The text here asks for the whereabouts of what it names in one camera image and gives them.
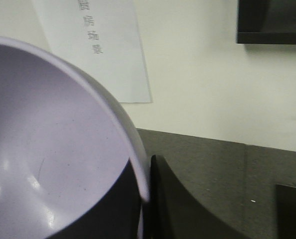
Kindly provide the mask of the black right gripper left finger in bowl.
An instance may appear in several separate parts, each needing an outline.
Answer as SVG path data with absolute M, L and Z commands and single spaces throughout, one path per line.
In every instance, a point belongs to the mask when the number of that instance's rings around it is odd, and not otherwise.
M 51 239 L 141 239 L 142 200 L 135 173 L 127 162 L 104 197 Z

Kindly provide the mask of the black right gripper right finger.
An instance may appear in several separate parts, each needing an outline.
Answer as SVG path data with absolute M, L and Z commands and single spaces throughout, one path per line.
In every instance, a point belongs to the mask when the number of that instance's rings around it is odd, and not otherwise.
M 161 155 L 151 158 L 151 234 L 154 239 L 244 239 L 184 187 Z

